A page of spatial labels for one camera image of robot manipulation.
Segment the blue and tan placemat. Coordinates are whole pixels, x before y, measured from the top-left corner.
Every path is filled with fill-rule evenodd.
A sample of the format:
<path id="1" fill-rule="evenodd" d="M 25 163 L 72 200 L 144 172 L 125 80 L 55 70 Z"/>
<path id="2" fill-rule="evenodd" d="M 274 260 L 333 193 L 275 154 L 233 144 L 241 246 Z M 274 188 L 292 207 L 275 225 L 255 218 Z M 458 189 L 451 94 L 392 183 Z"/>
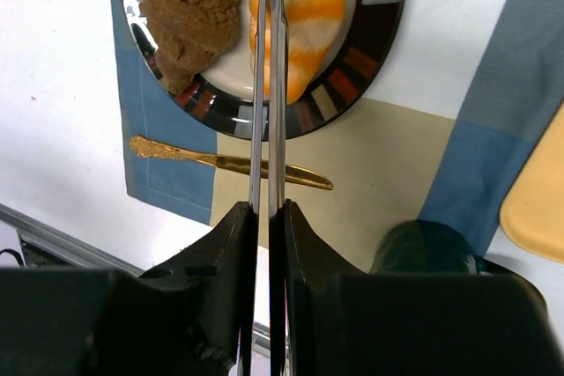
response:
<path id="1" fill-rule="evenodd" d="M 124 140 L 141 135 L 248 156 L 249 138 L 165 104 L 172 93 L 155 62 L 143 0 L 111 2 Z M 345 21 L 322 67 L 338 52 L 355 5 L 345 0 Z M 238 42 L 196 76 L 251 101 L 246 1 L 240 24 Z M 335 121 L 287 140 L 287 160 L 324 174 L 334 188 L 290 185 L 286 194 L 361 269 L 391 227 L 415 218 L 452 226 L 484 253 L 504 196 L 562 101 L 563 0 L 404 0 L 367 91 Z"/>

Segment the gold knife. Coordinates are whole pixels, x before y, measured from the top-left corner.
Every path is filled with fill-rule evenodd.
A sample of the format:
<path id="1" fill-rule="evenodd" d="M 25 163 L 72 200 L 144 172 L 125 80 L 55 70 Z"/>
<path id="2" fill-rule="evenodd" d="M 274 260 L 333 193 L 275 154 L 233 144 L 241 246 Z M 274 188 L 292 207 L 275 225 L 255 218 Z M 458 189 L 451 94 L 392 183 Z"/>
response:
<path id="1" fill-rule="evenodd" d="M 251 171 L 251 161 L 248 158 L 187 150 L 141 135 L 133 136 L 129 140 L 129 147 L 143 159 L 188 160 L 243 175 L 250 175 Z M 323 190 L 334 188 L 333 183 L 320 173 L 294 165 L 286 165 L 286 182 Z"/>

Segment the golden striped bread roll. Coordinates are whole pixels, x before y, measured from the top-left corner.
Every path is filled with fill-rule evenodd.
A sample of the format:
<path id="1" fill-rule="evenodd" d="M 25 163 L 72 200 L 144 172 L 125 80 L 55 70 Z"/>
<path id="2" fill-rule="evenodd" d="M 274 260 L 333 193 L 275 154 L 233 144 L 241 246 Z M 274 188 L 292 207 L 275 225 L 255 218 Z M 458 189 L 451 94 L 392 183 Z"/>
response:
<path id="1" fill-rule="evenodd" d="M 287 102 L 293 104 L 335 41 L 345 19 L 345 0 L 284 0 L 288 25 Z"/>

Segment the dark green mug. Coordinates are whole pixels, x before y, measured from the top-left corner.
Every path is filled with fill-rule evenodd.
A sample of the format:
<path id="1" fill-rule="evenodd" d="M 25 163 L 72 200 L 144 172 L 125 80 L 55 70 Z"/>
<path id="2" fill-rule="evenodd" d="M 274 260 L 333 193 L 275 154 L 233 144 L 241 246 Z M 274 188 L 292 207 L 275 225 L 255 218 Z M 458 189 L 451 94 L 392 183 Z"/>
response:
<path id="1" fill-rule="evenodd" d="M 483 257 L 451 227 L 426 220 L 394 226 L 382 238 L 370 272 L 477 275 L 486 271 Z"/>

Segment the brown chocolate croissant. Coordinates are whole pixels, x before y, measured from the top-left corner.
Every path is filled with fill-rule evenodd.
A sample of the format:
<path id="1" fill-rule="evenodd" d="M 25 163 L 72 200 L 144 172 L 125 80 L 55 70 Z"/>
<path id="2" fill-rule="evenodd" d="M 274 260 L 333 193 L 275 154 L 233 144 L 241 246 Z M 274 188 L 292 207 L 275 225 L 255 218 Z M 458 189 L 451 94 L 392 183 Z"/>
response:
<path id="1" fill-rule="evenodd" d="M 240 37 L 241 0 L 143 0 L 140 10 L 158 48 L 162 84 L 173 95 L 209 69 Z"/>

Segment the striped rim ceramic plate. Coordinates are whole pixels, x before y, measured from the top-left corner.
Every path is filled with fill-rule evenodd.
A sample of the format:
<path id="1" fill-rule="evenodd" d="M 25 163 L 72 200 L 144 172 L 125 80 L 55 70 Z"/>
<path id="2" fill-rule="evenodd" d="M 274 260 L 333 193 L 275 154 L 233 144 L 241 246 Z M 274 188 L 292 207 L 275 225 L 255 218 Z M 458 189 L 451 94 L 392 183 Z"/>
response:
<path id="1" fill-rule="evenodd" d="M 286 108 L 286 136 L 305 136 L 335 121 L 368 89 L 382 67 L 394 40 L 404 0 L 356 0 L 351 24 L 330 55 L 320 76 Z M 196 76 L 187 93 L 168 94 L 165 104 L 219 133 L 248 139 L 251 123 L 245 113 L 252 103 L 222 90 L 208 77 Z"/>

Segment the silver metal tongs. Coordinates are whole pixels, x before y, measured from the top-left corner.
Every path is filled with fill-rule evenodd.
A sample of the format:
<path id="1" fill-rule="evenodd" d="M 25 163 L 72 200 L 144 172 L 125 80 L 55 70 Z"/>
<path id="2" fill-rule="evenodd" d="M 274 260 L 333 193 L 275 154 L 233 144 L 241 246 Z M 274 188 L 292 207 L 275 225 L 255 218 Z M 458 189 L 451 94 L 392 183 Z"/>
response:
<path id="1" fill-rule="evenodd" d="M 285 177 L 288 24 L 285 0 L 257 0 L 249 206 L 259 217 L 268 143 L 270 374 L 286 375 Z"/>

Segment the aluminium table frame rail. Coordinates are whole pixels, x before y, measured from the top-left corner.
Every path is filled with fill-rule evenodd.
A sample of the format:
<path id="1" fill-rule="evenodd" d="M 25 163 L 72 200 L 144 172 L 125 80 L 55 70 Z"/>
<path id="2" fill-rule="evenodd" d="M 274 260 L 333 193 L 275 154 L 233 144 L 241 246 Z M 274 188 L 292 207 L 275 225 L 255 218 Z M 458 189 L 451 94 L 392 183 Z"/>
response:
<path id="1" fill-rule="evenodd" d="M 81 240 L 1 205 L 1 219 L 17 229 L 21 240 L 71 265 L 88 269 L 119 269 L 133 276 L 144 271 Z"/>

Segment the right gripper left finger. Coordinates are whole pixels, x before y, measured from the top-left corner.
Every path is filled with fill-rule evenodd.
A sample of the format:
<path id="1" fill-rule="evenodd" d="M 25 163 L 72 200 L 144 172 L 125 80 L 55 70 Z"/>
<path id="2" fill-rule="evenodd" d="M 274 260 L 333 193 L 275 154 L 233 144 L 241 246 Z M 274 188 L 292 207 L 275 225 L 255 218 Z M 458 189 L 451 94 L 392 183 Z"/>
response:
<path id="1" fill-rule="evenodd" d="M 249 204 L 238 202 L 203 238 L 140 276 L 3 269 L 2 374 L 249 374 L 251 221 Z"/>

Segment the yellow plastic tray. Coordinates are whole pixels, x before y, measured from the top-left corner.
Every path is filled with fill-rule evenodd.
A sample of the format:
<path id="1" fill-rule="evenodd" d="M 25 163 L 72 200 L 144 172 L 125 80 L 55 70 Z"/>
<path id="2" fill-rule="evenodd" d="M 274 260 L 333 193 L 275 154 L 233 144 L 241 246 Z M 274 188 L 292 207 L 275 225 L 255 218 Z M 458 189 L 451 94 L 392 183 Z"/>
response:
<path id="1" fill-rule="evenodd" d="M 563 204 L 560 108 L 501 205 L 501 228 L 520 248 L 562 263 Z"/>

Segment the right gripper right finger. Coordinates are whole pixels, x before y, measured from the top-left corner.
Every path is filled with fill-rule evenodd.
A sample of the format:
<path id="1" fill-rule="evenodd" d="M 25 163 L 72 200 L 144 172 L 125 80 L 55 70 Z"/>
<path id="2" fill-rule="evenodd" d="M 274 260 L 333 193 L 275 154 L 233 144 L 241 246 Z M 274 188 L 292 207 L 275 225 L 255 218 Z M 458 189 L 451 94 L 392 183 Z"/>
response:
<path id="1" fill-rule="evenodd" d="M 540 291 L 488 261 L 477 275 L 363 272 L 287 201 L 289 375 L 560 375 Z"/>

